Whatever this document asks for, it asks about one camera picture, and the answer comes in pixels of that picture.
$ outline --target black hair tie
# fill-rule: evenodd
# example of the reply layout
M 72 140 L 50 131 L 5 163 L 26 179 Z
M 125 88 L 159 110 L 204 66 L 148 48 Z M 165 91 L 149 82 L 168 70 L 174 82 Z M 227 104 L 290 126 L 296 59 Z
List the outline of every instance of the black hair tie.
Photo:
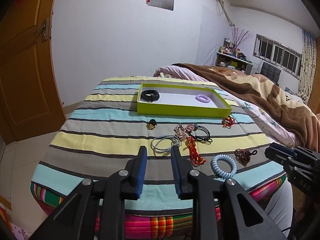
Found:
M 196 130 L 204 131 L 207 135 L 206 136 L 192 135 L 191 132 Z M 210 142 L 210 143 L 212 142 L 212 139 L 210 138 L 210 132 L 204 126 L 200 126 L 197 124 L 189 124 L 186 127 L 186 131 L 197 142 Z
M 144 90 L 141 93 L 141 98 L 146 101 L 157 101 L 160 98 L 160 95 L 157 90 Z

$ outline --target person's leg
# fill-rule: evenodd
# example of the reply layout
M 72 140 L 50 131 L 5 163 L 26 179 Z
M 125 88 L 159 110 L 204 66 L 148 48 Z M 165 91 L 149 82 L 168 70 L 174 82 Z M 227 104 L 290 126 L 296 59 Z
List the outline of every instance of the person's leg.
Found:
M 282 186 L 274 193 L 268 203 L 266 214 L 283 230 L 291 226 L 293 210 L 292 187 L 286 179 Z M 289 229 L 284 231 L 288 237 Z

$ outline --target curtain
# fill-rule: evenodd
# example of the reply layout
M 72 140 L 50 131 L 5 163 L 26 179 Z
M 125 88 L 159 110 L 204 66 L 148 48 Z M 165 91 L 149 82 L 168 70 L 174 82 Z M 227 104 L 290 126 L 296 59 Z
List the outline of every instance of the curtain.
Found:
M 312 90 L 313 77 L 315 75 L 317 45 L 316 36 L 312 33 L 302 29 L 302 35 L 303 46 L 298 95 L 302 98 L 303 102 L 307 104 Z

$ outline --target brown blanket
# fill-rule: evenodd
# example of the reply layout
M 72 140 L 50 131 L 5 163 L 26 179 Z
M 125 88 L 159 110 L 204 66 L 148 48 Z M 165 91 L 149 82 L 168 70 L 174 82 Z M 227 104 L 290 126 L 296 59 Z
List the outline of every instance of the brown blanket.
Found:
M 260 74 L 245 75 L 240 71 L 212 66 L 174 64 L 216 83 L 230 94 L 251 102 L 296 136 L 297 146 L 318 152 L 320 125 L 310 108 L 299 102 L 286 101 L 284 91 Z

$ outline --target window frame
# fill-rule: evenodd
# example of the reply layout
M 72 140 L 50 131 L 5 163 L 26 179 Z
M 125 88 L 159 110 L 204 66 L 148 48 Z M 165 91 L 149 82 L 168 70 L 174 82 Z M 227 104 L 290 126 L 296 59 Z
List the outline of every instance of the window frame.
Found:
M 261 46 L 262 46 L 262 41 L 265 42 L 265 40 L 267 40 L 267 47 L 266 47 L 266 52 L 265 52 L 265 56 L 262 56 L 261 55 Z M 272 44 L 272 50 L 271 50 L 271 57 L 270 59 L 266 58 L 266 54 L 267 54 L 267 49 L 268 49 L 268 44 Z M 276 47 L 278 47 L 278 50 L 277 50 L 277 56 L 276 56 L 276 61 L 273 61 L 274 59 L 274 54 L 275 54 L 275 51 L 276 51 Z M 278 63 L 278 57 L 279 57 L 279 50 L 282 50 L 281 52 L 281 57 L 280 57 L 280 63 Z M 288 52 L 289 53 L 289 56 L 288 56 L 288 62 L 286 64 L 286 66 L 283 66 L 282 63 L 283 63 L 283 59 L 284 59 L 284 53 Z M 269 39 L 265 36 L 262 36 L 260 34 L 257 34 L 256 35 L 256 39 L 255 39 L 255 42 L 254 42 L 254 47 L 253 47 L 253 54 L 252 54 L 254 57 L 257 57 L 257 58 L 260 58 L 278 68 L 281 68 L 283 69 L 284 71 L 288 72 L 289 74 L 291 74 L 292 76 L 294 76 L 295 78 L 299 79 L 300 76 L 298 76 L 298 72 L 299 72 L 299 68 L 301 68 L 301 54 L 296 52 L 295 50 L 289 48 L 288 46 L 285 46 L 277 41 L 274 41 L 272 39 Z M 293 63 L 292 63 L 292 70 L 288 69 L 288 64 L 289 64 L 289 59 L 290 59 L 290 55 L 293 55 Z

